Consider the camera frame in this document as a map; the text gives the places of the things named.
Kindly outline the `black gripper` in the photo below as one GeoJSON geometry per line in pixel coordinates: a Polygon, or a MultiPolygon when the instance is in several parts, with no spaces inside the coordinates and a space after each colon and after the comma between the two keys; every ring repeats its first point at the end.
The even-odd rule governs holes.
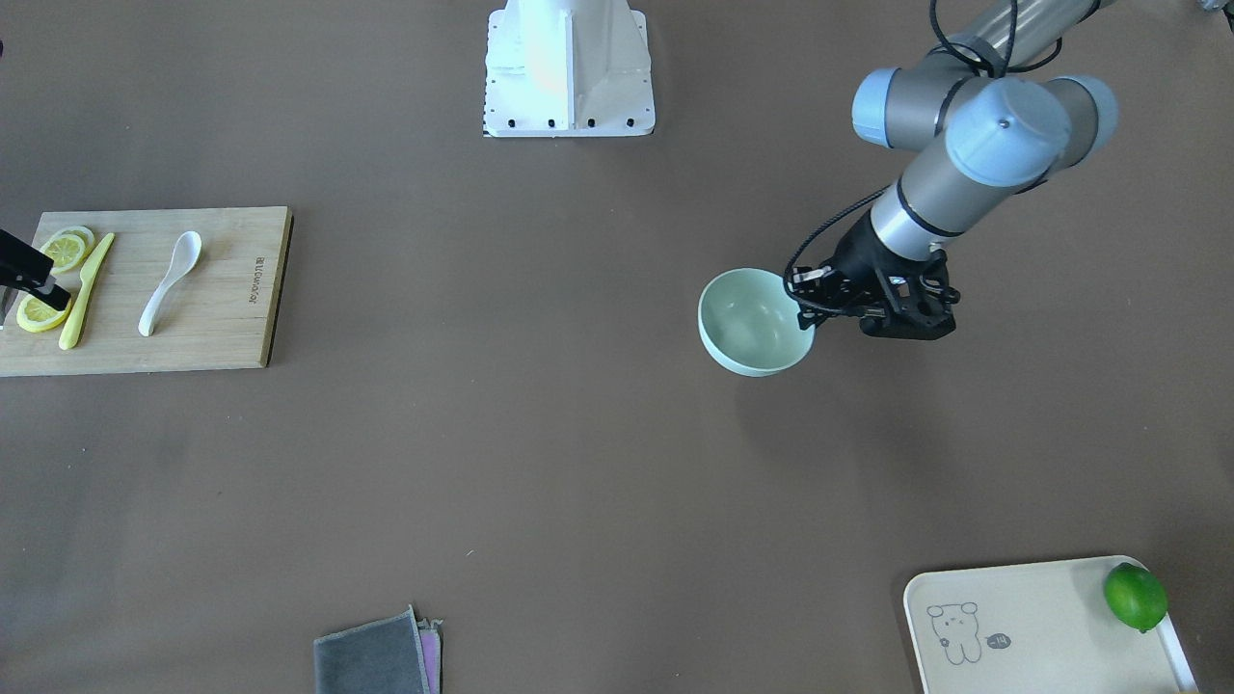
{"type": "Polygon", "coordinates": [[[887,249],[865,211],[839,240],[824,265],[821,290],[793,289],[798,328],[814,328],[829,319],[861,319],[870,307],[900,307],[929,298],[922,282],[923,263],[887,249]]]}

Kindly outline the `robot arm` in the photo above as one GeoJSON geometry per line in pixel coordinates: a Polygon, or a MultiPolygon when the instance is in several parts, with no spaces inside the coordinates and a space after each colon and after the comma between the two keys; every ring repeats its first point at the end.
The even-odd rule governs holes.
{"type": "Polygon", "coordinates": [[[958,35],[937,31],[917,65],[872,70],[851,128],[913,153],[900,177],[847,207],[856,221],[816,265],[791,256],[784,294],[798,330],[858,319],[872,337],[933,341],[955,328],[948,246],[992,210],[1083,163],[1111,140],[1118,104],[1088,75],[1044,83],[1062,35],[1102,1],[996,1],[958,35]]]}

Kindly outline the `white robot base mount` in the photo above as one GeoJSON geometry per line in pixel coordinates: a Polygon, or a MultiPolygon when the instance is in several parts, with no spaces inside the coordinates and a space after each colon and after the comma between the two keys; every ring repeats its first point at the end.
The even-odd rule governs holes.
{"type": "Polygon", "coordinates": [[[656,130],[645,14],[626,1],[507,1],[487,16],[482,132],[617,138],[656,130]]]}

